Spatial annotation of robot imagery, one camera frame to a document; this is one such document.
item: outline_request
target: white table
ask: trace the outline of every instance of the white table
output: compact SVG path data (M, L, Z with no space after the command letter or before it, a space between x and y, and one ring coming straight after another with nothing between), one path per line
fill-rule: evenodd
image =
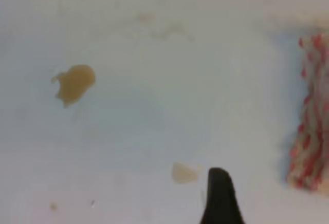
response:
M328 223L327 199L284 183L300 21L327 3L0 0L1 223L198 223L212 166L247 223ZM76 64L96 84L63 108L50 79ZM176 161L198 182L174 183Z

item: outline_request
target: small pale blob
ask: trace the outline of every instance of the small pale blob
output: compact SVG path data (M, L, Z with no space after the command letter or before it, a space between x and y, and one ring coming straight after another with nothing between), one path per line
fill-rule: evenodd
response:
M56 212L56 211L57 211L57 209L58 209L58 206L57 206L57 204L56 204L56 203L54 203L54 202L52 202L52 203L50 204L50 209L51 209L52 211Z
M63 101L64 107L79 101L83 94L93 86L96 77L94 70L87 65L72 66L67 72L62 72L51 79L60 82L60 90L56 97Z
M197 181L197 172L189 167L175 162L172 167L171 176L176 183L185 184Z

